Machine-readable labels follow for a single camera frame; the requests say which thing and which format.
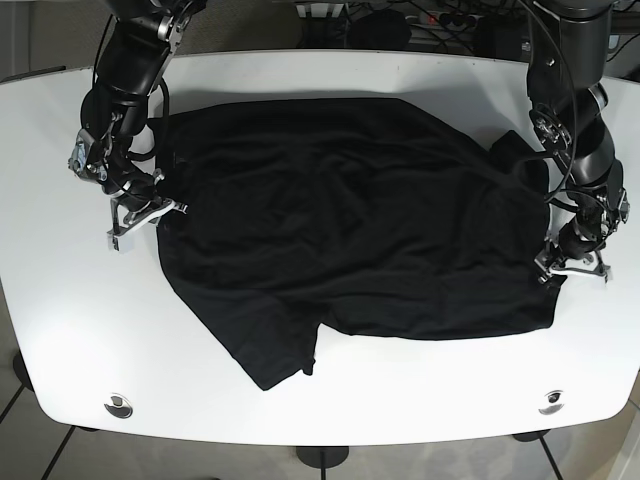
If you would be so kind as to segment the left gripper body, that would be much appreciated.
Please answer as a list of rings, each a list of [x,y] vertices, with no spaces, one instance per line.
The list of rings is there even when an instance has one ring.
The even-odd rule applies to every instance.
[[[534,258],[538,282],[559,284],[565,277],[577,276],[606,284],[611,267],[603,261],[602,250],[611,231],[607,209],[574,214],[550,209],[543,246]]]

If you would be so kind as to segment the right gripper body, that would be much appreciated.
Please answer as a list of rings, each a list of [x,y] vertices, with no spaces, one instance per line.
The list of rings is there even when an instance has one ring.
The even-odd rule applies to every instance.
[[[164,172],[156,168],[152,174],[140,170],[135,162],[144,162],[155,157],[153,150],[145,154],[128,152],[124,160],[131,160],[132,170],[120,170],[115,160],[98,160],[89,149],[74,149],[68,160],[69,169],[81,180],[97,183],[110,199],[110,240],[123,240],[147,224],[157,224],[172,211],[187,213],[185,203],[162,197],[157,190],[164,179]]]

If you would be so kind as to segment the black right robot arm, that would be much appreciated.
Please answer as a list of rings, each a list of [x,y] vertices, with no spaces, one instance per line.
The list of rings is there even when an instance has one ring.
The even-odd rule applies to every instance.
[[[81,180],[98,184],[110,199],[108,239],[120,242],[185,204],[161,196],[161,169],[146,173],[139,163],[157,156],[169,125],[170,94],[163,75],[203,1],[110,1],[110,17],[94,59],[91,88],[81,106],[81,128],[68,160]],[[131,149],[147,124],[150,95],[162,94],[162,115],[153,147]]]

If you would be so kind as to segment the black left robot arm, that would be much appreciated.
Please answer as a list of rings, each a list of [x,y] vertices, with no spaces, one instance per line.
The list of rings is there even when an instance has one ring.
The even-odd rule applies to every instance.
[[[525,1],[531,52],[527,72],[529,118],[562,178],[545,196],[571,200],[573,216],[549,237],[535,263],[540,281],[567,275],[606,279],[601,252],[627,221],[624,167],[602,118],[608,95],[601,84],[613,16],[610,1]]]

